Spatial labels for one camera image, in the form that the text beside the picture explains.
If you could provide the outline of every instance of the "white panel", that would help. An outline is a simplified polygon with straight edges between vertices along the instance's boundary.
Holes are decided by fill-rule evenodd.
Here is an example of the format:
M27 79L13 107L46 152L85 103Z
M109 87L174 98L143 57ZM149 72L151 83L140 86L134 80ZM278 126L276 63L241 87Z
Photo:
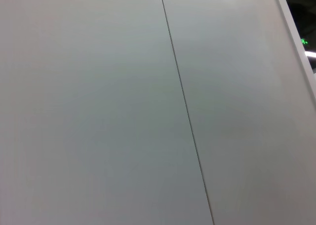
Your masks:
M315 224L315 106L277 0L164 3L214 224Z
M0 224L212 223L161 0L0 0Z

